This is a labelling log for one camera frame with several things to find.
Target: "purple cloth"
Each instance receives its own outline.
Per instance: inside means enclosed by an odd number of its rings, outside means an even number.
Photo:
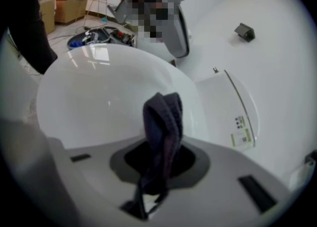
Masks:
[[[140,185],[151,195],[166,190],[173,163],[177,160],[183,136],[182,102],[177,93],[157,93],[143,107],[143,120],[152,161]]]

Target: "black slot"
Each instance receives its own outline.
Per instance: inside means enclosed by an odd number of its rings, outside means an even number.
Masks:
[[[71,157],[70,159],[72,160],[72,162],[79,162],[79,161],[85,160],[85,159],[90,158],[90,157],[91,157],[91,155],[82,154],[82,155]]]
[[[241,177],[238,180],[261,213],[276,204],[276,200],[252,176]]]

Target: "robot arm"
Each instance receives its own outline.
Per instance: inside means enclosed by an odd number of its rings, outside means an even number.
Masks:
[[[116,9],[108,8],[119,23],[137,20],[151,33],[151,37],[160,38],[173,56],[182,58],[190,51],[186,21],[180,7],[182,1],[122,0]]]

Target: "dark towel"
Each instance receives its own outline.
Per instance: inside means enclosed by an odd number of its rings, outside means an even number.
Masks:
[[[182,103],[177,93],[166,96],[157,93],[144,104],[144,128],[152,155],[149,169],[140,180],[146,194],[156,195],[166,191],[166,182],[181,146],[182,113]]]

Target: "cardboard box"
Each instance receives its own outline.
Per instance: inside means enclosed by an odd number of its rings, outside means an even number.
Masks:
[[[86,13],[87,0],[56,0],[55,22],[69,23]]]
[[[39,0],[39,4],[42,21],[44,22],[45,31],[48,35],[55,30],[55,0]]]

